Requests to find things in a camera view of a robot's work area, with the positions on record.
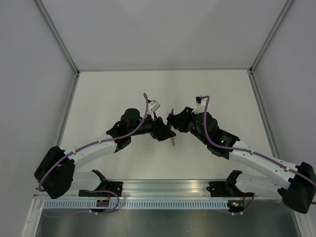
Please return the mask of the black purple-tipped marker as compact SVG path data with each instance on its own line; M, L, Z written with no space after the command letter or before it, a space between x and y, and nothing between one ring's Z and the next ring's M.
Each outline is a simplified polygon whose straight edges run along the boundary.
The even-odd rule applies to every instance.
M174 110L171 109L170 113L168 114L168 117L167 117L167 126L168 127L171 127L172 124L171 124L171 119L173 118L174 116Z

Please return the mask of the orange highlighter pen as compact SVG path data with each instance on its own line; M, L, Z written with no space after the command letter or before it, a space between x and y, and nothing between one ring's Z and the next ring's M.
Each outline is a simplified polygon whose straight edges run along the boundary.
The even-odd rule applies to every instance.
M172 142L172 146L175 146L176 144L175 144L175 139L172 137L171 138L171 142Z

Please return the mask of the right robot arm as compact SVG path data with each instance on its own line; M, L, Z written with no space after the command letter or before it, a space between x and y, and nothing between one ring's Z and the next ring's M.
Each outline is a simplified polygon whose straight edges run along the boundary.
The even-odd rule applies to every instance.
M263 177L232 171L225 181L225 190L231 196L254 193L282 201L290 209L306 214L314 204L316 174L313 167L267 156L252 149L237 136L219 128L209 113L196 113L186 107L181 113L170 113L167 124L182 133L191 133L215 156L244 164Z

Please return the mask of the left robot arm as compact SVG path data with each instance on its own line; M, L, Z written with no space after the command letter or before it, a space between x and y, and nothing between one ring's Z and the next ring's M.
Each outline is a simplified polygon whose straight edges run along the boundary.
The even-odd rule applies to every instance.
M69 191L80 196L95 194L103 196L108 190L108 181L100 171L79 171L79 168L103 156L117 153L131 143L131 137L150 134L157 141L175 137L161 117L140 116L137 109L127 109L115 125L97 140L80 148L63 150L54 146L48 150L34 173L38 190L46 192L51 199L60 198Z

